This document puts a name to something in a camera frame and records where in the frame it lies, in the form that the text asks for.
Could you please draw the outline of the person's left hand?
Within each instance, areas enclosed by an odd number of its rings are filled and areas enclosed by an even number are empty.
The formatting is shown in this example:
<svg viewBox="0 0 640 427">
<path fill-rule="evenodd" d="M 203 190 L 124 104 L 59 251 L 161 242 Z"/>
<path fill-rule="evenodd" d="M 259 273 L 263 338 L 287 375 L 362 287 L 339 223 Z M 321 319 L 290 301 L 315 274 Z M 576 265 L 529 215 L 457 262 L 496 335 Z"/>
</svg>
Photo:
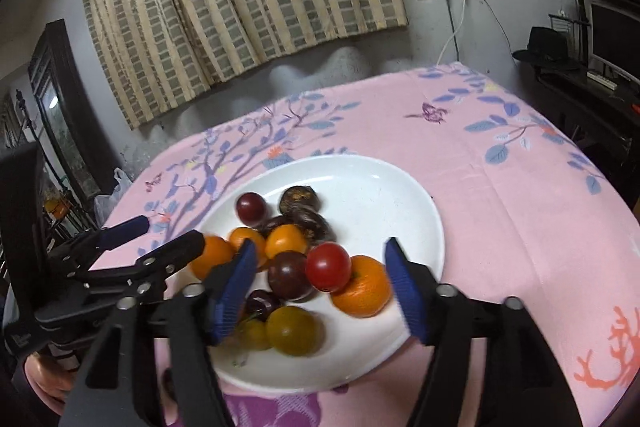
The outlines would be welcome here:
<svg viewBox="0 0 640 427">
<path fill-rule="evenodd" d="M 64 369 L 55 359 L 38 353 L 26 359 L 24 372 L 39 399 L 55 414 L 62 416 L 77 373 Z"/>
</svg>

